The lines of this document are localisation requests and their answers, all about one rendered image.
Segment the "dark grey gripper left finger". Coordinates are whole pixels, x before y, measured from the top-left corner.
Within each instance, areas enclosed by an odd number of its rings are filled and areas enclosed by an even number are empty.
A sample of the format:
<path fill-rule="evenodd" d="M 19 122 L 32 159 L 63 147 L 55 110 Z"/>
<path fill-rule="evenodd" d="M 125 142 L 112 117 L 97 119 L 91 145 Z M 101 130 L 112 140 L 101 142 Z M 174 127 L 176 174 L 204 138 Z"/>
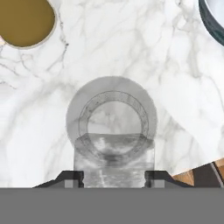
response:
<path fill-rule="evenodd" d="M 84 171 L 62 171 L 56 179 L 52 179 L 37 188 L 83 188 Z"/>

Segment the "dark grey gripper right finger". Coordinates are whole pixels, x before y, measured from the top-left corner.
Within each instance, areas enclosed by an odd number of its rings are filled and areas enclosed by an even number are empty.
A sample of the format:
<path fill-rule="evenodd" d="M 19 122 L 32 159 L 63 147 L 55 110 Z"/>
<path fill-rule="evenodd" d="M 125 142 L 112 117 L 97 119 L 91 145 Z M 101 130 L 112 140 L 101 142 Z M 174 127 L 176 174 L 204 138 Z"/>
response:
<path fill-rule="evenodd" d="M 190 187 L 187 183 L 175 180 L 167 171 L 145 171 L 145 188 Z"/>

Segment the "clear ice cube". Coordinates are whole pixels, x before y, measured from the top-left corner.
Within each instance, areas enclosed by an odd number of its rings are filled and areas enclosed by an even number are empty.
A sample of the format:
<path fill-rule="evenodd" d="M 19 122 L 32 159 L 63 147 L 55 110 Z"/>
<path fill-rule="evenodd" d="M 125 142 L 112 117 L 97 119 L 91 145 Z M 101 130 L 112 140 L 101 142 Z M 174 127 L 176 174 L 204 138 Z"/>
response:
<path fill-rule="evenodd" d="M 84 134 L 74 142 L 74 169 L 86 188 L 142 188 L 153 171 L 155 143 L 143 134 Z"/>

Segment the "clear glass cup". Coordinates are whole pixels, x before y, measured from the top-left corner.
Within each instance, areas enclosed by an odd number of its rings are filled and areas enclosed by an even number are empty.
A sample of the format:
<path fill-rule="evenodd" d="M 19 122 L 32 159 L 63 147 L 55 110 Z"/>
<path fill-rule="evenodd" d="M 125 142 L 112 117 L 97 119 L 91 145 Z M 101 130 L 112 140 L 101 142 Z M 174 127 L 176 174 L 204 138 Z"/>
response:
<path fill-rule="evenodd" d="M 66 133 L 73 147 L 78 137 L 90 134 L 88 122 L 92 113 L 108 102 L 122 102 L 131 106 L 141 121 L 141 132 L 138 134 L 155 139 L 158 113 L 147 91 L 140 84 L 122 76 L 104 76 L 81 87 L 68 106 Z"/>

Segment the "dark bowl with white inside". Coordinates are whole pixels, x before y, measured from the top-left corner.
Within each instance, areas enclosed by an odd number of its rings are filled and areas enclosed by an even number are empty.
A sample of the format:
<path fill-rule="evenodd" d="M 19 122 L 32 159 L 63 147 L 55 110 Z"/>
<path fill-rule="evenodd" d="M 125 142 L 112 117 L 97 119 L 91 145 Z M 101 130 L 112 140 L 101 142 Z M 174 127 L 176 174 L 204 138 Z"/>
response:
<path fill-rule="evenodd" d="M 199 0 L 199 14 L 209 34 L 224 46 L 224 26 L 214 17 L 207 0 Z"/>

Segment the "brown round plate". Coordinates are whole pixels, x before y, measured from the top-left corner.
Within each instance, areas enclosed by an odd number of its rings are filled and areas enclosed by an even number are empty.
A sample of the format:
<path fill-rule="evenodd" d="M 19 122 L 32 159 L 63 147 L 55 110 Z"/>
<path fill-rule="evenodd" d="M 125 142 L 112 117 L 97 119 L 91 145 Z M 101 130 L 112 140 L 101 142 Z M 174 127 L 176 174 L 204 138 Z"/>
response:
<path fill-rule="evenodd" d="M 0 37 L 15 47 L 35 46 L 55 24 L 49 0 L 0 0 Z"/>

